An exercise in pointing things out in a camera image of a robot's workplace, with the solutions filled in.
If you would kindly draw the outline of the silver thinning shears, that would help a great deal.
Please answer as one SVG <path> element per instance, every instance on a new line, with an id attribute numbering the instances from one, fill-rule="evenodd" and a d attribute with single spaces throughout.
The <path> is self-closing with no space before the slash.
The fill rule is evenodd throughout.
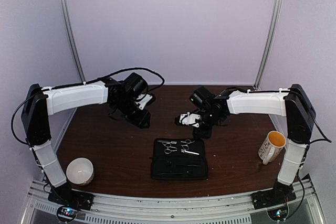
<path id="1" fill-rule="evenodd" d="M 190 140 L 190 139 L 185 139 L 183 141 L 180 141 L 181 152 L 184 154 L 188 154 L 188 155 L 199 156 L 199 153 L 190 151 L 190 145 L 192 143 L 194 143 L 194 140 Z"/>

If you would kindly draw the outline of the silver hair scissors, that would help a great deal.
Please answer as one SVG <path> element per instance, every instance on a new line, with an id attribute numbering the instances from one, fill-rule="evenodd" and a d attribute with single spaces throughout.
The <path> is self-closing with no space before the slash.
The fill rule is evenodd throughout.
<path id="1" fill-rule="evenodd" d="M 177 142 L 176 141 L 158 141 L 159 143 L 161 143 L 164 147 L 164 153 L 165 154 L 171 154 L 173 152 L 177 152 Z"/>

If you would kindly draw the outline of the black zip tool case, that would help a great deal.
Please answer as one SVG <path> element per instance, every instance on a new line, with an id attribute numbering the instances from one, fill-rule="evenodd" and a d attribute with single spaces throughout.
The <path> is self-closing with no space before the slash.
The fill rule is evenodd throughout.
<path id="1" fill-rule="evenodd" d="M 200 155 L 188 155 L 181 152 L 180 141 L 185 139 L 194 140 L 190 145 L 190 151 L 197 152 Z M 176 141 L 177 152 L 165 154 L 165 147 L 158 141 Z M 197 164 L 201 167 L 170 167 L 166 163 L 179 164 Z M 191 171 L 192 176 L 156 176 L 158 173 L 182 173 Z M 206 180 L 208 179 L 208 164 L 205 156 L 205 144 L 200 138 L 157 138 L 153 142 L 153 155 L 151 163 L 150 176 L 155 180 Z"/>

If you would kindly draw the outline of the black hair clip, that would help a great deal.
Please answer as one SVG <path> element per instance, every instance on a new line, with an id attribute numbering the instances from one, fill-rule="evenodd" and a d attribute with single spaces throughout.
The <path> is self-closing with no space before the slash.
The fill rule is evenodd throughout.
<path id="1" fill-rule="evenodd" d="M 179 164 L 179 163 L 166 163 L 166 166 L 170 167 L 177 167 L 177 166 L 182 166 L 182 167 L 201 167 L 201 165 L 197 164 Z"/>
<path id="2" fill-rule="evenodd" d="M 173 176 L 192 176 L 193 173 L 191 171 L 186 171 L 186 172 L 182 172 L 182 173 L 158 173 L 158 174 L 155 174 L 156 176 L 168 176 L 168 177 L 173 177 Z"/>

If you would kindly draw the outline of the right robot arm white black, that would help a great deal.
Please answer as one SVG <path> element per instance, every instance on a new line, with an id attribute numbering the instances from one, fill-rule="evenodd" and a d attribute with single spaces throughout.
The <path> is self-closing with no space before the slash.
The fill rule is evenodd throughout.
<path id="1" fill-rule="evenodd" d="M 190 96 L 201 111 L 180 116 L 180 122 L 193 126 L 194 134 L 209 138 L 212 127 L 232 114 L 272 114 L 287 119 L 287 149 L 281 169 L 269 192 L 272 203 L 279 204 L 289 196 L 290 187 L 299 168 L 304 164 L 308 151 L 316 111 L 303 87 L 293 84 L 290 88 L 272 91 L 242 91 L 228 88 L 218 95 L 201 86 Z"/>

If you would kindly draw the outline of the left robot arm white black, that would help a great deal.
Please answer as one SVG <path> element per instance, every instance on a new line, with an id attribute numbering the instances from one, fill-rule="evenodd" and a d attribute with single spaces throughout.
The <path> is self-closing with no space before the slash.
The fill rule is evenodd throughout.
<path id="1" fill-rule="evenodd" d="M 150 126 L 151 117 L 145 106 L 154 100 L 154 95 L 148 93 L 147 82 L 137 73 L 123 81 L 103 77 L 94 82 L 61 87 L 30 86 L 21 114 L 26 141 L 58 200 L 71 205 L 76 197 L 51 145 L 49 117 L 69 109 L 107 103 L 120 111 L 126 121 L 145 129 Z"/>

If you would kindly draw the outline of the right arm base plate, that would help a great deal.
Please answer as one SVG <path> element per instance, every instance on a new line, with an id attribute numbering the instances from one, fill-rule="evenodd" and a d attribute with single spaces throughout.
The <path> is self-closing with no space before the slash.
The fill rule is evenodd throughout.
<path id="1" fill-rule="evenodd" d="M 293 185 L 285 185 L 275 181 L 273 188 L 260 190 L 251 194 L 254 209 L 269 208 L 295 200 Z"/>

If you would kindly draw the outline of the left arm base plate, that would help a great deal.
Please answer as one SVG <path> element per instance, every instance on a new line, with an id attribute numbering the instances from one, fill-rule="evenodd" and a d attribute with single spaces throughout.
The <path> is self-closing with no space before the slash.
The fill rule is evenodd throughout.
<path id="1" fill-rule="evenodd" d="M 59 187 L 51 186 L 51 191 L 48 196 L 48 201 L 70 206 L 77 210 L 90 210 L 93 200 L 93 194 L 73 190 L 69 182 Z"/>

